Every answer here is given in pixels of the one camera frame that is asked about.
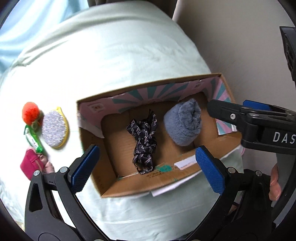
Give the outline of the person's right hand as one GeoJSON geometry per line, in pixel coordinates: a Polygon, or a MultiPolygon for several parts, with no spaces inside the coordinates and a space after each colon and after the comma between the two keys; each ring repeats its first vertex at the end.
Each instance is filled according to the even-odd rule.
{"type": "Polygon", "coordinates": [[[269,187],[269,198],[271,201],[278,201],[281,195],[281,187],[278,182],[278,165],[275,164],[270,174],[270,187],[269,187]]]}

